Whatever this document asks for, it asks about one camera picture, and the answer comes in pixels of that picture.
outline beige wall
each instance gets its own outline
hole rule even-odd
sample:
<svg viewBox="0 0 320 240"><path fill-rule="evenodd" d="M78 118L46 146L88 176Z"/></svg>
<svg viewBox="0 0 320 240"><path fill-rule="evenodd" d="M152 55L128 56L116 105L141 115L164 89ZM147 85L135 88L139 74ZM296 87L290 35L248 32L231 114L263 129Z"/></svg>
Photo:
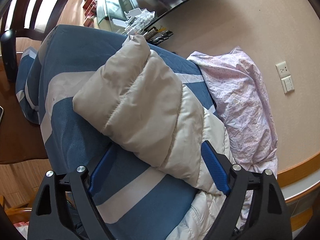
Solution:
<svg viewBox="0 0 320 240"><path fill-rule="evenodd" d="M160 23L174 32L162 47L182 57L239 45L253 59L276 124L279 171L320 150L320 20L307 0L191 0ZM275 67L284 60L295 86L288 95Z"/></svg>

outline electrical outlet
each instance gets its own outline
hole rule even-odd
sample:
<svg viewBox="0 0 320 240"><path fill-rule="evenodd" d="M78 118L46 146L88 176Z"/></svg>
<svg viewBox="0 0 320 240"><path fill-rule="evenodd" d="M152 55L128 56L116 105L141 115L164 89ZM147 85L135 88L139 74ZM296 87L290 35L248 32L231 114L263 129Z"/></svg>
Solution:
<svg viewBox="0 0 320 240"><path fill-rule="evenodd" d="M279 77L280 77L281 79L282 79L282 78L285 78L285 77L287 77L287 76L290 76L289 68L288 68L287 63L286 63L285 61L276 64L276 68L277 68L277 70L278 70Z"/></svg>

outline metal bolt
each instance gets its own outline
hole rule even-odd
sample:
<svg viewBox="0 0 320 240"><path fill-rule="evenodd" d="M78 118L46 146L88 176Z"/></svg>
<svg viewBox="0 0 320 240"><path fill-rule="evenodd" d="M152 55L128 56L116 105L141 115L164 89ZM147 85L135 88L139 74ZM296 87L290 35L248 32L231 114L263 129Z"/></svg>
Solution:
<svg viewBox="0 0 320 240"><path fill-rule="evenodd" d="M233 165L232 165L232 168L233 168L235 171L241 170L241 166L240 166L239 164L233 164Z"/></svg>
<svg viewBox="0 0 320 240"><path fill-rule="evenodd" d="M264 172L265 172L267 175L272 175L272 171L269 170L269 169L266 169Z"/></svg>
<svg viewBox="0 0 320 240"><path fill-rule="evenodd" d="M47 171L47 173L45 174L47 177L51 177L53 175L53 171Z"/></svg>
<svg viewBox="0 0 320 240"><path fill-rule="evenodd" d="M85 167L84 166L79 166L78 168L77 168L77 171L78 172L82 172L82 171L84 171L85 170Z"/></svg>

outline black mount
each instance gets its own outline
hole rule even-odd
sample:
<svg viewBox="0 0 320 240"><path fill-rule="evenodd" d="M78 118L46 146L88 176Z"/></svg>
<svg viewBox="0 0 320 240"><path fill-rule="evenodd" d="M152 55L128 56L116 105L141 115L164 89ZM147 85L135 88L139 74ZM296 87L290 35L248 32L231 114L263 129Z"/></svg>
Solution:
<svg viewBox="0 0 320 240"><path fill-rule="evenodd" d="M282 192L270 170L263 173L245 171L232 165L225 155L215 157L228 175L230 192L205 240L291 240L290 216ZM88 165L97 167L101 155ZM81 237L73 229L68 212L66 191L71 191L81 222L90 240L115 240L102 220L87 188L92 172L84 166L77 171L56 175L47 172L34 201L28 229L29 240L76 240ZM247 190L253 199L243 230L235 230Z"/></svg>

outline light switch panel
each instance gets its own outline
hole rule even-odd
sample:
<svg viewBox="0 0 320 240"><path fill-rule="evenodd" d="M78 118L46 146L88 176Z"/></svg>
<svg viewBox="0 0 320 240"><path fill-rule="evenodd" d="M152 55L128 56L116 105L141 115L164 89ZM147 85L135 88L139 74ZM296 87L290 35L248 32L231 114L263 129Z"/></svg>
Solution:
<svg viewBox="0 0 320 240"><path fill-rule="evenodd" d="M294 90L291 76L282 78L281 83L285 94Z"/></svg>

